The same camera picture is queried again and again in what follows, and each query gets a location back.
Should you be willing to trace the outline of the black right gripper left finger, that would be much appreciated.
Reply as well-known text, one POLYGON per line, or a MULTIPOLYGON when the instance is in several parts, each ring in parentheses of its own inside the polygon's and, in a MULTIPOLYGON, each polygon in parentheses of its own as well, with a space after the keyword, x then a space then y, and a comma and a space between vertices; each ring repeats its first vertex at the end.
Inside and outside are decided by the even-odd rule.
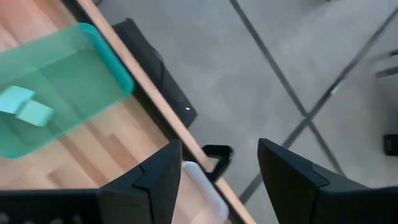
POLYGON ((172 140, 101 188, 103 224, 171 224, 181 172, 182 143, 172 140))

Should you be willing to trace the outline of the small black box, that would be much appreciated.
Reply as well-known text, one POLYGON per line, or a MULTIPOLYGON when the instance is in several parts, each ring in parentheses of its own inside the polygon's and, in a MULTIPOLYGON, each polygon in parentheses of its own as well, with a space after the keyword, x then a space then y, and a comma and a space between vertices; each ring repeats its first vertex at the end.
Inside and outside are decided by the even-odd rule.
POLYGON ((383 136, 383 150, 387 156, 398 156, 398 134, 383 136))

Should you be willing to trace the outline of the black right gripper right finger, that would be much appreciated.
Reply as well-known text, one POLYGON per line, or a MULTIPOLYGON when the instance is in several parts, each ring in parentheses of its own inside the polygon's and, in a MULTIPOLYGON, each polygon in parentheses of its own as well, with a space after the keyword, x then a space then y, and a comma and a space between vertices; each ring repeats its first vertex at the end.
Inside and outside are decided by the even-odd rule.
POLYGON ((366 187, 268 139, 257 158, 279 224, 398 224, 398 187, 366 187))

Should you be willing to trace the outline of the black curved frame bracket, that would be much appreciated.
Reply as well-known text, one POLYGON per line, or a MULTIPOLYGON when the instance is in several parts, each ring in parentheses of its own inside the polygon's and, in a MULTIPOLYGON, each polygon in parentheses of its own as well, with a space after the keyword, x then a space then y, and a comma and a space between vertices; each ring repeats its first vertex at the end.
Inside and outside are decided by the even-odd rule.
POLYGON ((210 144, 203 146, 202 149, 208 157, 218 160, 211 172, 205 172, 209 181, 214 184, 229 167, 234 155, 234 149, 227 145, 210 144))

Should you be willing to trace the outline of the small teal foam cube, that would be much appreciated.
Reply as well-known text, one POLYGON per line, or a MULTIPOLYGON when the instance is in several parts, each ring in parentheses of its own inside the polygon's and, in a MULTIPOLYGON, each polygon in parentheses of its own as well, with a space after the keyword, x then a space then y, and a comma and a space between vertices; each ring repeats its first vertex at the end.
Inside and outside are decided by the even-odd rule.
POLYGON ((18 112, 16 118, 34 126, 44 127, 52 119, 53 114, 53 108, 38 101, 29 100, 18 112))

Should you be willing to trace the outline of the teal foam block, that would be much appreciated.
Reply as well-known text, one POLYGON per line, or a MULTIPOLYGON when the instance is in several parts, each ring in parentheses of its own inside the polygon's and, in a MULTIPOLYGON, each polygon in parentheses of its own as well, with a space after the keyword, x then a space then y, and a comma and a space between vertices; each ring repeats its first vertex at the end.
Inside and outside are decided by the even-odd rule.
POLYGON ((35 92, 19 86, 10 86, 0 93, 0 111, 16 114, 19 108, 32 99, 35 92))

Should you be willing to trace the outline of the clear plastic bin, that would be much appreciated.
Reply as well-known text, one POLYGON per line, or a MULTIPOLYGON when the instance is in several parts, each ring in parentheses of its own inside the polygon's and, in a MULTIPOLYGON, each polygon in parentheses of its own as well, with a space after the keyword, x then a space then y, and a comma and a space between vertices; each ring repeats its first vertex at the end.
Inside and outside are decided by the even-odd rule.
POLYGON ((227 224, 229 208, 195 162, 182 162, 172 224, 227 224))

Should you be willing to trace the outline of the teal translucent plastic bin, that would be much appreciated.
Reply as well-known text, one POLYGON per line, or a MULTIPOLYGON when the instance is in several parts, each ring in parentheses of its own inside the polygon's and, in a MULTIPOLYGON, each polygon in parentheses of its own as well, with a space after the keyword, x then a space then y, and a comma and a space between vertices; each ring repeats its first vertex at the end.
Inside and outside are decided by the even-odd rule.
POLYGON ((100 34, 78 23, 0 52, 0 93, 10 86, 35 92, 54 109, 44 127, 0 111, 0 157, 23 157, 134 91, 134 80, 100 34))

